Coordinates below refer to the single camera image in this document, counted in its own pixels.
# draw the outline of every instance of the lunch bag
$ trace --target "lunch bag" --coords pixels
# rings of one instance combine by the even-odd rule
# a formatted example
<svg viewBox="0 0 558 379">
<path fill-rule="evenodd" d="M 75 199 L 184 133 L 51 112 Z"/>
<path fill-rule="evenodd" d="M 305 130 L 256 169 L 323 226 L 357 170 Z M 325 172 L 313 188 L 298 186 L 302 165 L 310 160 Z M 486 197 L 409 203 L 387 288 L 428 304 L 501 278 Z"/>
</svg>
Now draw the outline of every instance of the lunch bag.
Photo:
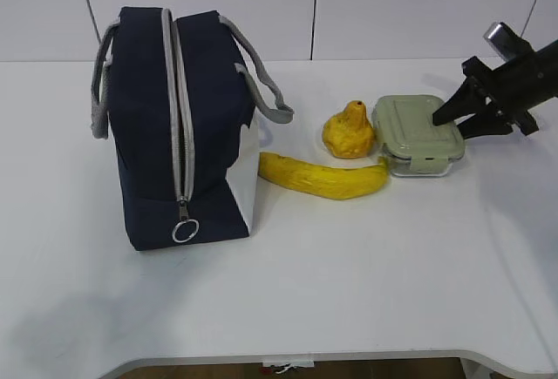
<svg viewBox="0 0 558 379">
<path fill-rule="evenodd" d="M 264 103 L 236 42 L 276 109 Z M 110 121 L 135 249 L 249 236 L 259 159 L 255 106 L 278 124 L 292 120 L 230 20 L 217 11 L 177 20 L 168 9 L 120 11 L 94 65 L 92 132 L 106 139 Z"/>
</svg>

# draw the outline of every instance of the gray handle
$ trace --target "gray handle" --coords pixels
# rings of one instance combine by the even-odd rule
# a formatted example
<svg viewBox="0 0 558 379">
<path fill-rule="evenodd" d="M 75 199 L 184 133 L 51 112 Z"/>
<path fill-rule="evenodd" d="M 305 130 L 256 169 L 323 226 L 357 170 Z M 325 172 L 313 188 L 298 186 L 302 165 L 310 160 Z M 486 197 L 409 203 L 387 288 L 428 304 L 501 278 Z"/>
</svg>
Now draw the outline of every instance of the gray handle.
<svg viewBox="0 0 558 379">
<path fill-rule="evenodd" d="M 105 63 L 106 53 L 111 46 L 114 32 L 118 29 L 120 21 L 113 22 L 106 28 L 105 35 L 101 39 L 97 56 L 95 57 L 95 65 L 93 66 L 93 77 L 91 81 L 91 129 L 93 137 L 97 139 L 108 138 L 108 112 L 106 109 L 106 89 L 108 88 L 108 67 L 109 63 Z M 101 80 L 103 83 L 103 92 L 99 97 Z"/>
<path fill-rule="evenodd" d="M 246 83 L 248 84 L 248 88 L 250 90 L 250 93 L 252 94 L 252 97 L 254 98 L 255 105 L 258 110 L 262 113 L 263 116 L 265 116 L 272 122 L 275 122 L 277 124 L 288 124 L 291 120 L 293 120 L 294 112 L 283 101 L 281 90 L 279 90 L 276 82 L 273 81 L 271 76 L 268 74 L 268 71 L 263 65 L 262 59 L 255 51 L 252 44 L 229 19 L 224 16 L 219 16 L 219 21 L 230 29 L 236 41 L 238 41 L 241 47 L 244 48 L 244 50 L 250 55 L 250 58 L 252 58 L 252 61 L 254 62 L 255 73 L 258 76 L 258 79 L 271 90 L 276 98 L 276 109 L 272 109 L 267 106 L 262 98 L 262 94 L 258 90 L 256 82 L 248 72 L 247 68 L 242 64 L 236 63 L 236 70 L 244 75 L 244 77 L 246 78 Z"/>
</svg>

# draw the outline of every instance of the glass food container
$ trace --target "glass food container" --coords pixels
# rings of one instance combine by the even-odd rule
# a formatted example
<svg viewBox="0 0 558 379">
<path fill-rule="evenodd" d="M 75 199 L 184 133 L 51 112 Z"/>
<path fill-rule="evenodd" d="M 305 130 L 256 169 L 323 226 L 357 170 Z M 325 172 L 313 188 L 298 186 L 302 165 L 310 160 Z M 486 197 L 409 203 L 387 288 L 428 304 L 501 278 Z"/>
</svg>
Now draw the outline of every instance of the glass food container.
<svg viewBox="0 0 558 379">
<path fill-rule="evenodd" d="M 399 177 L 441 177 L 463 157 L 465 141 L 452 122 L 434 126 L 432 114 L 444 104 L 429 95 L 384 96 L 372 112 L 380 151 Z"/>
</svg>

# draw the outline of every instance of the banana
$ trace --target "banana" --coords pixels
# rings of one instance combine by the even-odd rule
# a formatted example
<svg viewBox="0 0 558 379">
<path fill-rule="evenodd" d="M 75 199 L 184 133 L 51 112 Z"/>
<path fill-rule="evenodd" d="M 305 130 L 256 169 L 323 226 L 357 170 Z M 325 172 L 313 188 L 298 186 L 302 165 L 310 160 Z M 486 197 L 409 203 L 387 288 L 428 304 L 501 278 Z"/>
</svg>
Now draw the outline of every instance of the banana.
<svg viewBox="0 0 558 379">
<path fill-rule="evenodd" d="M 387 160 L 361 168 L 333 168 L 260 152 L 260 177 L 298 192 L 345 200 L 378 191 L 388 180 Z"/>
</svg>

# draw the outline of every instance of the gray zipper trim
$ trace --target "gray zipper trim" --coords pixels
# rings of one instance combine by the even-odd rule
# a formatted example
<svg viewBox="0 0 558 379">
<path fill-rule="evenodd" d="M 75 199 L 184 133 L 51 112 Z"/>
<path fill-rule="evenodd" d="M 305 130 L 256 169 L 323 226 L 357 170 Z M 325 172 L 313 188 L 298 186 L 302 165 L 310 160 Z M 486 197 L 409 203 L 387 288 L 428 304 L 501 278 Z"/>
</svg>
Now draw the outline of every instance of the gray zipper trim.
<svg viewBox="0 0 558 379">
<path fill-rule="evenodd" d="M 169 9 L 161 12 L 163 30 L 163 49 L 165 50 L 165 66 L 167 68 L 167 92 L 171 117 L 171 146 L 173 150 L 173 179 L 176 199 L 182 196 L 180 191 L 180 121 L 178 114 L 178 99 L 176 94 L 176 71 L 173 54 L 172 18 Z"/>
<path fill-rule="evenodd" d="M 183 199 L 192 199 L 194 191 L 194 167 L 195 167 L 195 147 L 194 147 L 194 125 L 192 124 L 192 112 L 190 110 L 190 99 L 188 97 L 186 81 L 186 65 L 182 57 L 182 48 L 176 22 L 173 23 L 174 55 L 176 58 L 176 75 L 178 82 L 178 101 L 180 102 L 180 113 L 182 117 L 182 127 L 184 128 L 184 158 L 186 168 L 184 171 L 184 192 Z"/>
</svg>

